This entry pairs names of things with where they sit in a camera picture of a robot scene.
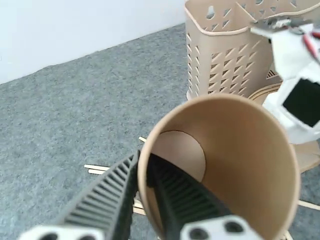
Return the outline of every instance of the gray carpet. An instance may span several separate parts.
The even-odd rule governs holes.
[[[0,239],[48,223],[96,176],[141,147],[155,123],[186,100],[185,29],[179,25],[0,85]],[[302,175],[302,199],[320,204],[320,169]],[[320,212],[300,207],[295,240],[320,236]],[[157,237],[134,215],[133,240]]]

